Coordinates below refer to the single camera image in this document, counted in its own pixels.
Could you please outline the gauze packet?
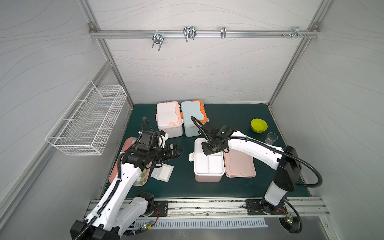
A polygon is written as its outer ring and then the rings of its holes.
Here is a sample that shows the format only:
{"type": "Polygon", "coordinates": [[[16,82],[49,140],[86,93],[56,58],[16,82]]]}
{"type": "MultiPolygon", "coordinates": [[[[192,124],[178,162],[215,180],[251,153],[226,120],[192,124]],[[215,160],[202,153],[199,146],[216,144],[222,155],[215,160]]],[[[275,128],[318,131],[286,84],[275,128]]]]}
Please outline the gauze packet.
{"type": "Polygon", "coordinates": [[[162,182],[169,182],[174,166],[166,164],[156,164],[151,173],[151,177],[162,182]]]}

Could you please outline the pink first aid box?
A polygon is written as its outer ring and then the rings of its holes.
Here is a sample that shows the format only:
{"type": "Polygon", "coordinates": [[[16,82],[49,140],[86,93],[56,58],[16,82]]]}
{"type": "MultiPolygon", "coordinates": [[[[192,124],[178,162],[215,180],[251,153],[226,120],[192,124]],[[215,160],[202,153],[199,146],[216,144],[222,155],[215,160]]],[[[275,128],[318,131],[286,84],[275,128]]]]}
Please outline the pink first aid box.
{"type": "Polygon", "coordinates": [[[232,150],[228,153],[220,152],[206,156],[202,143],[205,139],[194,141],[194,152],[189,161],[194,162],[194,175],[197,182],[219,182],[223,176],[228,178],[253,178],[257,172],[254,159],[240,151],[232,150]]]}

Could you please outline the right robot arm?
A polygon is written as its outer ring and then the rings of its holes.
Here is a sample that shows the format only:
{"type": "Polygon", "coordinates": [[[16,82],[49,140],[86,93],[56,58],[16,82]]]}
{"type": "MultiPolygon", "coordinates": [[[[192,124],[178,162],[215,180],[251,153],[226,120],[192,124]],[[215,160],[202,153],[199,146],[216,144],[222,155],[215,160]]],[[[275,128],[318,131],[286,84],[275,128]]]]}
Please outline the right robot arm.
{"type": "Polygon", "coordinates": [[[266,190],[263,198],[257,202],[247,200],[242,206],[248,215],[263,213],[264,215],[280,214],[281,226],[291,234],[299,234],[303,229],[303,221],[298,211],[288,201],[287,194],[298,187],[317,188],[323,183],[318,170],[297,156],[295,148],[286,146],[279,148],[244,135],[240,131],[223,126],[220,129],[210,123],[201,123],[195,117],[191,118],[198,128],[199,134],[205,139],[202,151],[206,156],[217,153],[229,153],[236,150],[257,159],[271,169],[275,176],[266,190]],[[311,170],[317,177],[314,184],[299,183],[302,167],[311,170]]]}

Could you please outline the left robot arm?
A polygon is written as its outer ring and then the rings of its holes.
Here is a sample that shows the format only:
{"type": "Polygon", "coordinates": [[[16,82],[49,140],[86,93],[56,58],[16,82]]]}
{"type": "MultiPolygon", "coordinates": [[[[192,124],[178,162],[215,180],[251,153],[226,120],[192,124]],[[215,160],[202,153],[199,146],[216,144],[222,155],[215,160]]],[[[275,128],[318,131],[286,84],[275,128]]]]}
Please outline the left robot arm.
{"type": "Polygon", "coordinates": [[[113,182],[85,219],[72,225],[73,240],[119,240],[138,217],[153,212],[154,196],[148,193],[137,194],[123,211],[120,208],[148,164],[156,166],[183,154],[177,145],[166,145],[168,137],[164,131],[142,131],[133,145],[121,151],[113,182]]]}

